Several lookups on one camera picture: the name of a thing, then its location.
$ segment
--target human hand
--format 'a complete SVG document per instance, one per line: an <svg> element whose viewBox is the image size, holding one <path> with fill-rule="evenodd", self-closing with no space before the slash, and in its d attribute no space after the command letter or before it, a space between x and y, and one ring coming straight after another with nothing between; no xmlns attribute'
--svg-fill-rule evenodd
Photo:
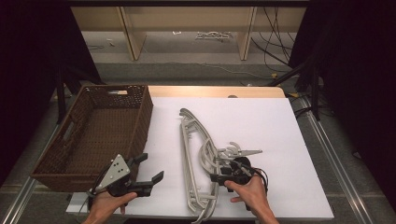
<svg viewBox="0 0 396 224"><path fill-rule="evenodd" d="M231 198L231 202L245 202L261 224L278 223L268 203L262 179L258 175L251 177L246 185L238 185L227 180L224 186L233 189L239 195L239 197Z"/></svg>
<svg viewBox="0 0 396 224"><path fill-rule="evenodd" d="M107 191L97 194L93 200L90 214L83 224L105 223L117 208L120 208L120 212L125 214L125 204L136 197L135 192L120 197L113 197Z"/></svg>

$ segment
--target aluminum rail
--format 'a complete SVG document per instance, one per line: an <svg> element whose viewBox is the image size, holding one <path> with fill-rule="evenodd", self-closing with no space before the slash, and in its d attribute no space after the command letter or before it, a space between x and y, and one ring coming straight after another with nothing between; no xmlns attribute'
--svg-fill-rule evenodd
<svg viewBox="0 0 396 224"><path fill-rule="evenodd" d="M46 149L53 136L57 133L59 129L59 124L57 124L49 138L49 141L47 142L46 146L44 149ZM21 187L20 191L18 192L18 195L15 197L14 201L12 202L11 206L8 208L7 213L5 217L2 220L3 224L15 224L18 223L24 208L26 207L26 204L29 202L33 191L35 190L35 185L37 184L37 181L33 179L32 177L28 176L26 181L24 182L23 186Z"/></svg>
<svg viewBox="0 0 396 224"><path fill-rule="evenodd" d="M304 107L310 106L309 100L306 99L306 97L303 98L301 104ZM308 112L308 117L318 137L318 140L323 147L326 157L330 165L332 166L332 169L334 170L335 176L340 182L341 188L343 189L343 192L345 193L346 198L349 201L353 212L355 213L357 220L360 224L374 223L372 218L370 217L364 201L361 199L361 196L359 195L358 191L350 180L344 165L338 158L338 155L335 152L329 137L325 133L321 122L316 120L315 116L311 111Z"/></svg>

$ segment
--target black curtain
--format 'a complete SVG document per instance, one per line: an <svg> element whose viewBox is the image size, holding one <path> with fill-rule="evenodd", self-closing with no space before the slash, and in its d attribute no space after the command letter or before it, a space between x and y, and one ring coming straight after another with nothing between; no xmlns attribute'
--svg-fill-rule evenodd
<svg viewBox="0 0 396 224"><path fill-rule="evenodd" d="M292 67L311 53L337 5L313 4L304 15L290 58ZM396 6L388 1L355 1L331 48L317 67L324 92L355 148L396 210Z"/></svg>

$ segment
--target wicker basket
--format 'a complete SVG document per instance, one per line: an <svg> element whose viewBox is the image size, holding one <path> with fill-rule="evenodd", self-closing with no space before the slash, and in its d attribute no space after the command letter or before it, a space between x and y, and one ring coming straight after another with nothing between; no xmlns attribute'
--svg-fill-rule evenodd
<svg viewBox="0 0 396 224"><path fill-rule="evenodd" d="M55 191L92 188L117 154L143 152L152 107L147 86L84 86L31 177Z"/></svg>

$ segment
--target white table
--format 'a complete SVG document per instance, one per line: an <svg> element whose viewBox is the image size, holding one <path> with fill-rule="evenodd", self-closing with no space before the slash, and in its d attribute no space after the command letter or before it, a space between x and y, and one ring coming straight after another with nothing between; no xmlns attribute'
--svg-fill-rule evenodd
<svg viewBox="0 0 396 224"><path fill-rule="evenodd" d="M181 116L178 113L185 107L203 123L217 148L236 142L242 149L262 149L263 153L249 156L249 159L253 166L262 168L269 176L268 200L277 218L333 218L288 99L151 95L154 108L145 148L148 160L140 164L138 180L150 180L162 170L164 179L154 187L150 197L129 203L127 216L191 218L198 215L189 211L184 190ZM193 134L191 150L196 153L198 148L195 147L199 144L198 134ZM197 162L194 172L204 190L210 180ZM212 219L254 218L243 203L229 202L233 196L235 193L220 187ZM85 193L74 193L66 212L77 213L85 198Z"/></svg>

